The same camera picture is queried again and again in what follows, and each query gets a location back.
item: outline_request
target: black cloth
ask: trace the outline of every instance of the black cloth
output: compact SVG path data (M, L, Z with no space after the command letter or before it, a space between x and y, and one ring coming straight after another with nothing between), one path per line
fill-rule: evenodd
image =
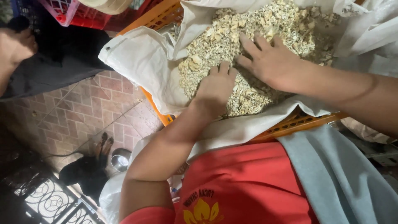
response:
M99 206L101 191L108 181L105 174L105 155L100 155L97 161L94 156L83 156L75 162L64 166L59 172L59 180L66 186L79 184L84 195L91 197Z
M50 92L103 70L113 70L98 59L101 48L110 40L105 31L78 26L62 27L47 11L40 15L35 21L39 50L33 57L21 62L0 99ZM29 26L27 21L19 16L7 26L21 31Z

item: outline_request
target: red plastic basket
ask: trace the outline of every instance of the red plastic basket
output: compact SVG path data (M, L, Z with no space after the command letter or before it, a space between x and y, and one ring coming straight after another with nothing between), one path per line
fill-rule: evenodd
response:
M123 13L112 16L80 4L77 0L38 1L62 26L75 25L117 32L162 2L145 0L138 10L128 8Z

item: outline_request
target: tiled floor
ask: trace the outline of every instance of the tiled floor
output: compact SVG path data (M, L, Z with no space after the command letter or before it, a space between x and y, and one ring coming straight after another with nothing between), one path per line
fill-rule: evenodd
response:
M140 88L110 71L0 107L7 127L43 156L75 150L92 153L104 131L115 140L110 155L116 148L132 151L142 137L163 127ZM59 171L80 156L46 161Z

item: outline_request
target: metal bowl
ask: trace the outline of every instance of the metal bowl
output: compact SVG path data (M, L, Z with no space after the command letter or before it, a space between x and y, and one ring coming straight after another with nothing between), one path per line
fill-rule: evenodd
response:
M118 148L112 153L111 164L119 172L127 170L131 152L127 149Z

